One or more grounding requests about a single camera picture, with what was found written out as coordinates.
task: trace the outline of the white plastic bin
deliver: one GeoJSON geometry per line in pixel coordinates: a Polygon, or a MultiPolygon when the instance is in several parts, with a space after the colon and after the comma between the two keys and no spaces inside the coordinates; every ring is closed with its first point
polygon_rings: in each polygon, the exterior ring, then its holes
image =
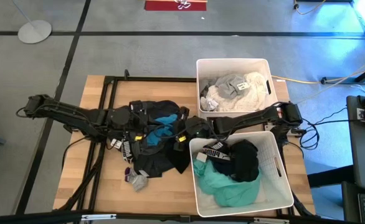
{"type": "Polygon", "coordinates": [[[262,58],[209,58],[196,61],[196,85],[197,85],[197,107],[198,116],[206,119],[207,117],[229,116],[231,118],[253,113],[254,111],[239,112],[213,112],[201,110],[199,101],[199,80],[204,78],[217,78],[232,73],[248,74],[250,72],[261,73],[267,81],[268,94],[265,97],[263,107],[266,108],[277,102],[274,85],[271,78],[268,62],[262,58]]]}
{"type": "MultiPolygon", "coordinates": [[[[213,195],[202,192],[198,186],[197,177],[194,176],[194,188],[197,212],[202,217],[217,217],[224,215],[237,215],[250,212],[261,212],[278,208],[286,208],[293,205],[293,195],[290,190],[288,177],[283,168],[281,156],[278,152],[277,142],[270,131],[259,131],[253,133],[232,134],[228,145],[246,139],[253,143],[257,149],[257,158],[262,178],[260,179],[260,190],[256,201],[253,204],[243,207],[220,207],[216,204],[213,195]]],[[[202,151],[203,146],[216,142],[216,139],[195,138],[189,142],[191,151],[192,173],[194,173],[193,154],[202,151]]]]}

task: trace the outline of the white cord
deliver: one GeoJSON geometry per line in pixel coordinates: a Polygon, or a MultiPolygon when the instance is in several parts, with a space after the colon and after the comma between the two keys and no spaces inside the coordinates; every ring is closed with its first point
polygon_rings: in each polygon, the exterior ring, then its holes
{"type": "Polygon", "coordinates": [[[358,84],[354,84],[354,85],[351,85],[350,87],[353,87],[353,88],[357,88],[363,92],[365,92],[365,89],[361,86],[361,85],[358,85],[358,84]]]}
{"type": "Polygon", "coordinates": [[[304,101],[306,101],[306,100],[308,100],[308,99],[310,99],[310,98],[312,98],[312,97],[314,97],[314,96],[316,96],[316,95],[319,95],[320,93],[322,93],[322,92],[324,92],[324,91],[326,91],[326,90],[329,90],[330,88],[332,88],[332,87],[334,87],[334,86],[336,86],[336,85],[340,84],[341,82],[345,81],[346,79],[348,79],[348,78],[350,78],[350,77],[352,77],[352,76],[357,75],[357,73],[356,73],[356,72],[357,72],[357,71],[359,71],[359,70],[362,70],[364,67],[365,67],[365,64],[364,64],[363,66],[361,66],[361,68],[357,69],[354,73],[352,73],[351,75],[347,76],[346,78],[344,78],[344,79],[342,79],[342,80],[338,81],[337,83],[335,83],[335,84],[333,84],[333,85],[330,85],[330,86],[328,86],[328,87],[324,88],[323,90],[320,90],[318,93],[315,93],[315,94],[313,94],[313,95],[311,95],[311,96],[308,96],[308,97],[306,97],[306,98],[304,98],[304,99],[302,99],[302,100],[300,100],[300,101],[296,102],[296,104],[302,103],[302,102],[304,102],[304,101]]]}

